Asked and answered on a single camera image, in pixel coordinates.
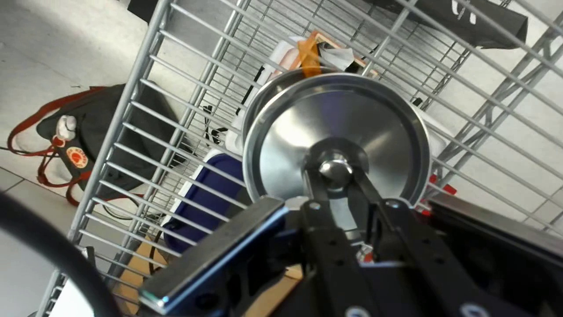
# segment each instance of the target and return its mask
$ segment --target orange object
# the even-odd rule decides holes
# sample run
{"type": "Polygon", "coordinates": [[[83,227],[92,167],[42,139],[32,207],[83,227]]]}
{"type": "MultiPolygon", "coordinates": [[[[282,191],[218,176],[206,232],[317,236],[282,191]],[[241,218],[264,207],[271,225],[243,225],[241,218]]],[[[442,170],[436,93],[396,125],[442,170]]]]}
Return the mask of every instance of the orange object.
{"type": "Polygon", "coordinates": [[[70,147],[67,149],[67,156],[69,156],[69,160],[70,160],[78,169],[85,169],[85,167],[88,165],[88,156],[86,156],[86,153],[85,153],[81,147],[78,147],[78,146],[70,146],[70,147]]]}
{"type": "Polygon", "coordinates": [[[312,35],[306,40],[297,42],[299,54],[292,61],[290,68],[303,66],[304,77],[320,73],[317,38],[319,38],[319,29],[312,31],[312,35]]]}
{"type": "MultiPolygon", "coordinates": [[[[438,176],[436,176],[436,174],[429,176],[429,183],[436,184],[436,183],[438,183],[438,176]]],[[[449,183],[443,184],[442,188],[443,188],[443,191],[447,191],[449,195],[456,195],[456,193],[458,193],[458,188],[452,186],[452,184],[449,184],[449,183]]]]}

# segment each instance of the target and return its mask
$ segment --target wire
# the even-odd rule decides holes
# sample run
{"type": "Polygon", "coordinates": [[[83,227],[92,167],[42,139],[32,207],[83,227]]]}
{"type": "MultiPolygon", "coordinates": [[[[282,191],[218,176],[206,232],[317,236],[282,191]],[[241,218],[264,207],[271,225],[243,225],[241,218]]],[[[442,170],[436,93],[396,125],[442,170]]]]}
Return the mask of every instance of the wire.
{"type": "Polygon", "coordinates": [[[0,227],[65,272],[93,315],[121,315],[99,271],[62,232],[5,193],[0,193],[0,207],[0,227]]]}

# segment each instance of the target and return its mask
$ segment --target bag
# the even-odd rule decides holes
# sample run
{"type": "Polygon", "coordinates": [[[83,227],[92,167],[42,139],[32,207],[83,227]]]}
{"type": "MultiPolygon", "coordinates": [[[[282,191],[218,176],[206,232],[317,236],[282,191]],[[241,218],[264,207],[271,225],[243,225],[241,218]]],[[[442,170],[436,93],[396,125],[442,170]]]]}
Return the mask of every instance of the bag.
{"type": "MultiPolygon", "coordinates": [[[[93,163],[102,149],[106,133],[109,130],[109,123],[118,107],[123,88],[125,84],[106,88],[95,86],[88,91],[67,95],[63,98],[42,105],[35,114],[14,126],[7,139],[9,149],[23,156],[42,156],[42,162],[37,169],[37,181],[46,186],[69,186],[67,200],[70,204],[78,204],[78,200],[72,197],[72,188],[74,184],[79,184],[81,188],[86,186],[93,163]],[[46,149],[39,151],[16,149],[14,137],[35,123],[37,133],[44,139],[49,139],[51,144],[46,149]],[[46,169],[55,156],[62,158],[65,167],[70,170],[70,181],[53,183],[46,176],[46,169]]],[[[141,89],[139,103],[158,112],[167,119],[178,121],[176,114],[173,112],[165,98],[150,88],[141,89]]],[[[130,107],[127,121],[164,142],[167,142],[174,132],[173,125],[137,107],[130,107]]],[[[143,137],[129,128],[123,130],[118,142],[157,162],[160,162],[165,149],[158,142],[143,137]]],[[[111,162],[144,179],[150,179],[155,172],[153,163],[141,160],[120,147],[113,149],[111,162]]],[[[120,172],[113,167],[107,167],[104,179],[120,186],[121,190],[132,190],[143,183],[141,179],[120,172]]],[[[97,197],[109,200],[123,195],[102,184],[97,191],[97,197]]]]}

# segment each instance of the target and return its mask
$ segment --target circular metal plate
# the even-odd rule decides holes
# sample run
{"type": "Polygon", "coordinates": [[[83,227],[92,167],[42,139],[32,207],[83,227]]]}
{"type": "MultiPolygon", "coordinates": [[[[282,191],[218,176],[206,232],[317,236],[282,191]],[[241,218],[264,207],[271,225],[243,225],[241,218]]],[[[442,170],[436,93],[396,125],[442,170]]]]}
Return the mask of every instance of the circular metal plate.
{"type": "MultiPolygon", "coordinates": [[[[326,66],[319,68],[319,73],[329,73],[329,72],[336,72],[336,70],[326,68],[326,66]]],[[[266,82],[260,88],[260,91],[257,93],[257,96],[253,98],[253,102],[250,103],[250,107],[246,110],[243,128],[241,128],[243,140],[246,139],[253,119],[259,116],[259,112],[268,103],[268,100],[271,100],[273,96],[282,93],[285,88],[289,88],[303,79],[306,79],[306,70],[304,68],[292,68],[292,70],[280,73],[278,77],[275,77],[273,81],[266,82]]]]}
{"type": "Polygon", "coordinates": [[[428,133],[417,112],[389,88],[352,73],[326,73],[271,98],[245,140],[252,199],[304,195],[303,167],[327,151],[361,165],[384,197],[412,206],[431,172],[428,133]]]}

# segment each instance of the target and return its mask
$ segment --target brown bag strap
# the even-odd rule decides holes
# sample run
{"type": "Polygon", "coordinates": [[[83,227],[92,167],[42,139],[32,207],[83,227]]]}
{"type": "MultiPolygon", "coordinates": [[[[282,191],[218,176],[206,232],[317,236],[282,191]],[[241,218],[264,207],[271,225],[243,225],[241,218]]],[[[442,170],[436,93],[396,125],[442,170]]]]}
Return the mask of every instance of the brown bag strap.
{"type": "Polygon", "coordinates": [[[58,186],[69,186],[69,184],[72,183],[72,179],[70,179],[70,181],[65,181],[65,183],[53,183],[53,181],[49,181],[49,177],[48,177],[48,174],[46,174],[46,169],[48,169],[48,165],[51,163],[53,156],[55,156],[55,154],[46,154],[46,156],[42,156],[42,160],[41,160],[41,163],[39,163],[39,167],[37,167],[37,181],[42,183],[42,184],[46,184],[46,186],[55,186],[55,188],[58,188],[58,186]]]}
{"type": "Polygon", "coordinates": [[[81,172],[78,177],[70,179],[65,197],[67,197],[67,200],[69,200],[72,206],[78,206],[78,200],[72,197],[72,188],[74,188],[79,181],[88,179],[88,177],[90,177],[90,170],[88,170],[88,172],[81,172]]]}
{"type": "Polygon", "coordinates": [[[26,151],[26,149],[16,149],[14,147],[14,139],[18,133],[25,132],[26,128],[30,128],[32,125],[35,125],[37,121],[41,121],[44,116],[48,116],[49,112],[55,112],[69,103],[74,103],[88,95],[93,95],[100,89],[106,89],[106,86],[92,86],[88,91],[79,91],[79,93],[74,93],[74,95],[67,95],[67,96],[62,96],[62,98],[56,98],[56,100],[51,100],[48,103],[44,103],[42,107],[39,107],[37,112],[34,112],[30,118],[23,119],[19,125],[16,125],[9,137],[7,137],[7,147],[16,153],[16,154],[23,154],[23,156],[46,156],[49,153],[53,153],[53,142],[51,146],[44,147],[44,149],[39,149],[39,151],[26,151]]]}

